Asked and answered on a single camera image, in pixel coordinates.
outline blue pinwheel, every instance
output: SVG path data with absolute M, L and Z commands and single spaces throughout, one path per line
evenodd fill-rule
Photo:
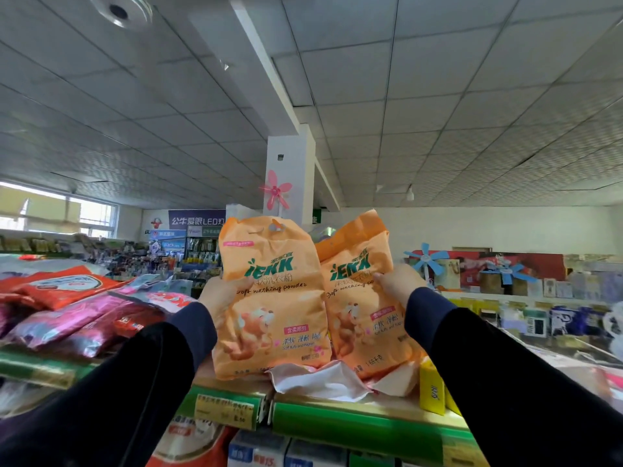
M 441 267 L 437 262 L 435 262 L 435 260 L 450 258 L 448 251 L 437 251 L 437 252 L 433 252 L 432 254 L 429 254 L 429 249 L 430 249 L 430 246 L 428 245 L 428 243 L 423 242 L 422 243 L 422 255 L 415 254 L 409 251 L 404 252 L 409 257 L 419 260 L 417 264 L 412 266 L 415 270 L 420 270 L 420 268 L 424 266 L 424 277 L 426 279 L 426 282 L 428 282 L 429 280 L 428 267 L 432 269 L 435 275 L 441 275 L 444 272 L 444 268 Z
M 502 284 L 504 285 L 512 285 L 513 277 L 528 282 L 536 282 L 537 279 L 533 276 L 520 272 L 523 267 L 523 264 L 509 266 L 508 263 L 495 265 L 493 262 L 487 262 L 488 270 L 481 270 L 480 273 L 499 273 L 502 275 Z

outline yellow price label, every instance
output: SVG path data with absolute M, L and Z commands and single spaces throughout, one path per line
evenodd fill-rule
M 489 467 L 478 444 L 452 441 L 444 443 L 445 467 Z
M 242 403 L 210 395 L 197 395 L 195 401 L 195 419 L 208 420 L 222 425 L 252 430 L 255 424 L 255 407 L 251 403 Z
M 75 376 L 73 370 L 54 370 L 49 367 L 41 367 L 32 371 L 29 381 L 37 385 L 67 390 L 74 384 Z

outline black jacket sleeve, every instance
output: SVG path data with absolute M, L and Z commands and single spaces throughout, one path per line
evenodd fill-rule
M 204 341 L 199 346 L 209 352 L 215 330 L 201 309 L 185 314 L 194 313 L 193 330 Z M 0 466 L 144 467 L 199 365 L 194 359 L 201 354 L 195 353 L 198 344 L 189 330 L 178 318 L 177 324 L 160 322 L 139 332 L 10 435 L 0 445 Z
M 418 289 L 409 299 L 405 328 L 424 342 L 492 467 L 623 465 L 623 416 L 476 314 L 427 291 L 434 293 Z

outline pink pinwheel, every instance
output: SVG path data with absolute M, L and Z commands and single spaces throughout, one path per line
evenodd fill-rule
M 269 171 L 269 183 L 264 184 L 260 187 L 261 190 L 264 190 L 264 192 L 270 194 L 269 202 L 266 203 L 266 207 L 269 210 L 272 210 L 273 206 L 275 205 L 275 201 L 279 200 L 279 203 L 286 210 L 290 209 L 290 207 L 288 206 L 288 202 L 285 201 L 285 198 L 283 197 L 282 193 L 289 192 L 291 188 L 292 188 L 292 184 L 289 184 L 289 183 L 277 185 L 275 171 Z

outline hand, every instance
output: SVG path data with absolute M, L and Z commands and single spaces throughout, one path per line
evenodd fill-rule
M 396 298 L 407 308 L 413 290 L 426 287 L 426 282 L 417 271 L 407 264 L 399 264 L 390 273 L 375 273 L 374 281 L 381 285 L 385 293 Z
M 251 288 L 253 277 L 239 280 L 223 280 L 221 276 L 212 277 L 201 291 L 199 302 L 210 312 L 214 326 L 218 328 L 223 320 L 225 310 L 232 304 L 236 293 Z

